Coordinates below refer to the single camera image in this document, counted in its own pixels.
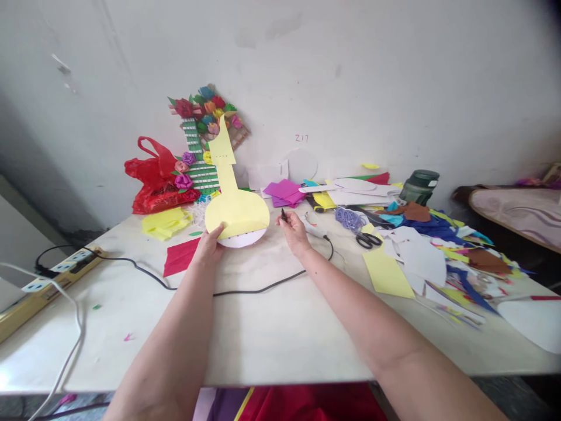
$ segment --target floor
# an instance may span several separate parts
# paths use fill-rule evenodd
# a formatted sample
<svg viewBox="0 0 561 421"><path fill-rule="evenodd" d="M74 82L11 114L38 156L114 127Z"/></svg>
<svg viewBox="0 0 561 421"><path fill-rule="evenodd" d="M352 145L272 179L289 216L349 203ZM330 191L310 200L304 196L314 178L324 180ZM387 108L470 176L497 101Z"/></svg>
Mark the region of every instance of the floor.
<svg viewBox="0 0 561 421"><path fill-rule="evenodd" d="M520 377L474 378L473 381L511 421L560 419L559 412L554 412ZM47 413L51 413L56 408L56 402L62 397L63 395L60 395L53 399L55 403ZM112 397L113 393L78 395L76 401L61 406L56 410L56 413L80 408L92 403L110 402ZM0 396L0 421L26 420L41 405L44 398L45 396L27 396L25 397L24 408L21 397ZM381 402L380 404L384 410L387 409L385 403ZM25 410L25 416L22 416L22 409ZM105 408L98 408L88 412L61 417L58 420L98 421L101 420L104 413ZM397 419L394 414L388 415L390 421Z"/></svg>

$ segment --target glue gun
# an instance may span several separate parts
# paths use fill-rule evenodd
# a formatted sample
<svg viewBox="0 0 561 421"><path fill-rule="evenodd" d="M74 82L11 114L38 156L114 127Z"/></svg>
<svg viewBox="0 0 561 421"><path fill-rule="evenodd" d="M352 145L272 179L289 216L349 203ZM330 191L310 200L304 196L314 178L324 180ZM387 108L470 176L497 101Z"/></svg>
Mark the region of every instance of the glue gun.
<svg viewBox="0 0 561 421"><path fill-rule="evenodd" d="M314 227L311 223L308 222L307 212L300 217L300 220L304 223L306 232L312 234L314 237L323 238L327 235L327 231L321 230L318 227Z"/></svg>

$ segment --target person's left hand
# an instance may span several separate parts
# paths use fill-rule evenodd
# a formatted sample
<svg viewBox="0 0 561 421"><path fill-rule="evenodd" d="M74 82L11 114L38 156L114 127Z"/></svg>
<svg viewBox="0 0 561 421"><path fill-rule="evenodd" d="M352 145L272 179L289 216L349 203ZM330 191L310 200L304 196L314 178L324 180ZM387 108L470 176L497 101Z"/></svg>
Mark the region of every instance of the person's left hand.
<svg viewBox="0 0 561 421"><path fill-rule="evenodd" d="M211 233L205 230L193 256L194 263L217 264L219 262L225 247L222 244L218 244L216 240L223 230L224 225L222 223Z"/></svg>

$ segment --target white table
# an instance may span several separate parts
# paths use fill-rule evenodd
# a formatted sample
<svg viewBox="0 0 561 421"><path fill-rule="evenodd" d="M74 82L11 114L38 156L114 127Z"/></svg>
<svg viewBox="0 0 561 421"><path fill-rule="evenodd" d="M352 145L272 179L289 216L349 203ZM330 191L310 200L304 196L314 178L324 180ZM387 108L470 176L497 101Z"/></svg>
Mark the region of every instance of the white table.
<svg viewBox="0 0 561 421"><path fill-rule="evenodd" d="M278 214L271 207L271 221ZM362 249L332 213L311 211L312 222L329 232L338 254L332 262L373 292ZM92 244L111 257L129 257L161 275L166 249L192 239L188 227L161 242L142 234L141 216L131 216ZM329 244L310 237L328 256ZM291 255L279 227L271 224L253 246L227 250L217 272L216 291L260 289L292 275L302 266ZM182 274L168 278L177 286ZM515 281L516 294L551 292L528 279ZM86 334L65 389L71 392L115 390L134 356L173 296L125 261L104 261L70 289L85 312ZM480 332L448 323L415 300L379 295L468 375L524 375L561 371L561 357L534 345L502 318L478 309L487 318ZM102 307L93 310L100 304ZM51 389L77 330L67 300L53 304L0 345L0 393L40 393ZM123 339L132 335L132 340ZM373 376L359 359L341 326L308 276L301 275L257 295L214 299L214 327L205 385L213 387L363 381Z"/></svg>

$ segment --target pink bedsheet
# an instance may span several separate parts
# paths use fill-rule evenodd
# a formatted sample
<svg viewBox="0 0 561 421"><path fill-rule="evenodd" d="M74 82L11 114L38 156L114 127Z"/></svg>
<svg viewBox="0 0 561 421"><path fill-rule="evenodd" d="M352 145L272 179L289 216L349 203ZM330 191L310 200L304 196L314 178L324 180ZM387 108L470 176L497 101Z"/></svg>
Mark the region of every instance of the pink bedsheet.
<svg viewBox="0 0 561 421"><path fill-rule="evenodd" d="M549 189L477 190L471 207L494 222L561 253L561 191Z"/></svg>

